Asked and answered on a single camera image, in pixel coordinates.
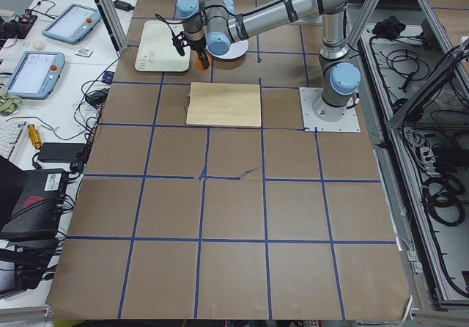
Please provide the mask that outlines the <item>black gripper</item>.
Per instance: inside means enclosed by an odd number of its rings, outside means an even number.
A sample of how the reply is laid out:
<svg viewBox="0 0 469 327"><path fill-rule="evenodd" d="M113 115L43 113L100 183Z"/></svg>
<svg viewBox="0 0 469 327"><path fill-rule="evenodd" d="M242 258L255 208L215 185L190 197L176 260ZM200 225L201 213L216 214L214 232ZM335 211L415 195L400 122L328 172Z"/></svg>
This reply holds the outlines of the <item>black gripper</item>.
<svg viewBox="0 0 469 327"><path fill-rule="evenodd" d="M209 59L206 55L205 46L206 46L205 37L202 37L199 40L193 41L193 50L198 55L198 62L197 62L198 68L209 67Z"/></svg>

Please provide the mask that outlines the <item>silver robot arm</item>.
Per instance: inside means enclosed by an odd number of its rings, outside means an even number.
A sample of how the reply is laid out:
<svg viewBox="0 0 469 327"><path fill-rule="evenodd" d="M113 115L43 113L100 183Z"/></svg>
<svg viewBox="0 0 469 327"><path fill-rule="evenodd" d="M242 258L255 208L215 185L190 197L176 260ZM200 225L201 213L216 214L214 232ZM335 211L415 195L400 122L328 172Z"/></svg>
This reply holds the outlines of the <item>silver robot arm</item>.
<svg viewBox="0 0 469 327"><path fill-rule="evenodd" d="M319 15L322 17L320 64L325 81L322 98L329 106L339 107L355 92L354 88L342 89L338 81L332 79L333 64L343 61L349 53L345 29L347 2L272 0L249 12L236 13L232 0L177 0L183 30L173 34L172 44L179 55L184 55L185 47L195 51L203 68L208 68L208 52L224 55L233 43L294 23L307 15Z"/></svg>

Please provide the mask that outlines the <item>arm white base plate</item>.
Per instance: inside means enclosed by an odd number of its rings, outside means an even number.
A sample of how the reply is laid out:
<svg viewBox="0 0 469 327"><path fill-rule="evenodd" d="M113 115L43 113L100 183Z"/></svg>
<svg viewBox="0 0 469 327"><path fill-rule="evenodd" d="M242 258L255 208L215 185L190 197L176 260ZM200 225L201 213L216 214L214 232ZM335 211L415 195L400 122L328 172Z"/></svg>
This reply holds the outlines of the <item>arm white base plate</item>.
<svg viewBox="0 0 469 327"><path fill-rule="evenodd" d="M300 87L303 127L311 132L360 133L361 128L353 99L334 108L322 100L323 88Z"/></svg>

